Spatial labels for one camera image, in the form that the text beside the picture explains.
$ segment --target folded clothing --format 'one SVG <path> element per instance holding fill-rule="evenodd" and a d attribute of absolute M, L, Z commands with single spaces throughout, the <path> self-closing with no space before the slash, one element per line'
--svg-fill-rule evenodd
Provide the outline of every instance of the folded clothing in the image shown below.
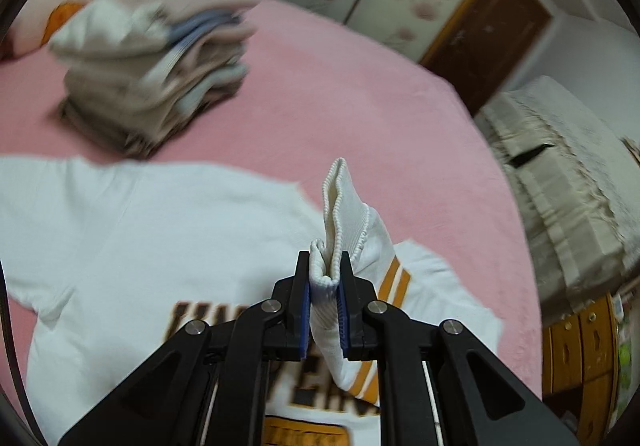
<path fill-rule="evenodd" d="M 201 111 L 233 96 L 256 0 L 95 0 L 52 38 L 68 64 L 62 119 L 126 156 L 147 158 Z"/>
<path fill-rule="evenodd" d="M 220 20 L 220 11 L 237 13 L 260 0 L 94 0 L 50 40 L 59 56 L 121 58 L 152 54 L 177 43 L 191 31 Z M 240 42 L 255 28 L 220 22 L 211 42 Z"/>
<path fill-rule="evenodd" d="M 126 104 L 122 109 L 105 108 L 99 97 L 91 95 L 70 95 L 60 104 L 60 117 L 100 146 L 128 157 L 148 158 L 198 114 L 236 95 L 247 71 L 241 63 L 224 66 L 184 95 L 138 111 Z"/>

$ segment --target folded towel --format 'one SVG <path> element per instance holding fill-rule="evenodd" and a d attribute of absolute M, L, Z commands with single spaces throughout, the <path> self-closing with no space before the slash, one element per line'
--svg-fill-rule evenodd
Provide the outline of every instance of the folded towel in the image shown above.
<path fill-rule="evenodd" d="M 147 158 L 198 114 L 234 96 L 246 73 L 244 64 L 225 66 L 210 73 L 186 94 L 169 98 L 149 111 L 105 110 L 90 96 L 69 96 L 60 104 L 60 116 L 107 149 L 129 157 Z"/>
<path fill-rule="evenodd" d="M 208 22 L 218 21 L 211 42 L 236 42 L 255 32 L 251 25 L 220 18 L 254 7 L 260 0 L 94 0 L 50 39 L 59 56 L 121 58 L 163 50 Z"/>

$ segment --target black lettering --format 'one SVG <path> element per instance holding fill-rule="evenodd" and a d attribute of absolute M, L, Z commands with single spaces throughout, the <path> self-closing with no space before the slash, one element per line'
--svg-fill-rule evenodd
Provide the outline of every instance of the black lettering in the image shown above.
<path fill-rule="evenodd" d="M 218 305 L 216 308 L 216 316 L 213 319 L 214 325 L 226 322 L 226 305 Z"/>
<path fill-rule="evenodd" d="M 207 312 L 209 312 L 209 308 L 211 307 L 210 303 L 198 303 L 196 308 L 193 311 L 193 319 L 194 320 L 204 320 Z"/>
<path fill-rule="evenodd" d="M 324 409 L 333 410 L 334 412 L 344 412 L 344 403 L 347 399 L 346 392 L 340 390 L 337 384 L 334 382 L 334 378 L 328 376 L 326 385 L 324 387 Z"/>
<path fill-rule="evenodd" d="M 359 417 L 364 417 L 365 415 L 380 415 L 380 409 L 375 404 L 371 404 L 364 399 L 358 399 L 353 396 L 351 397 L 353 398 L 353 403 Z"/>
<path fill-rule="evenodd" d="M 184 315 L 187 314 L 187 309 L 191 305 L 190 302 L 181 301 L 174 305 L 174 312 L 171 316 L 171 323 L 169 323 L 169 327 L 164 334 L 164 340 L 168 340 L 171 336 L 173 336 L 177 330 L 182 326 L 182 319 Z"/>
<path fill-rule="evenodd" d="M 302 363 L 298 383 L 293 389 L 291 402 L 300 406 L 308 406 L 313 408 L 318 394 L 318 383 L 313 382 L 310 378 L 314 378 L 318 374 L 320 358 L 316 356 L 307 356 Z"/>

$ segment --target sock cuff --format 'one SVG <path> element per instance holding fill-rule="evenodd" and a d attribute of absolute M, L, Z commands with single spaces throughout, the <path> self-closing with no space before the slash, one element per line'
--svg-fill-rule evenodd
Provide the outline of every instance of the sock cuff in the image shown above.
<path fill-rule="evenodd" d="M 337 159 L 322 185 L 327 252 L 331 253 L 329 275 L 340 280 L 342 251 L 348 251 L 355 269 L 367 241 L 369 206 L 358 196 L 345 159 Z"/>

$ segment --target bed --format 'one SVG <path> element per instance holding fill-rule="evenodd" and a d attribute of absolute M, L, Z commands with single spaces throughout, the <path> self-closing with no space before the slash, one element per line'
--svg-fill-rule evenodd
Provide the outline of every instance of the bed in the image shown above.
<path fill-rule="evenodd" d="M 154 159 L 215 161 L 297 181 L 321 206 L 324 174 L 345 157 L 393 241 L 411 238 L 446 257 L 504 321 L 498 355 L 540 395 L 540 310 L 526 239 L 508 182 L 452 87 L 278 0 L 263 0 L 247 18 L 258 33 L 241 92 Z M 0 64 L 1 154 L 118 159 L 56 118 L 64 72 L 45 49 Z M 35 316 L 15 303 L 12 310 L 24 371 Z M 13 396 L 1 356 L 0 382 Z"/>
<path fill-rule="evenodd" d="M 541 76 L 476 123 L 516 198 L 545 326 L 638 275 L 640 167 L 584 103 Z"/>

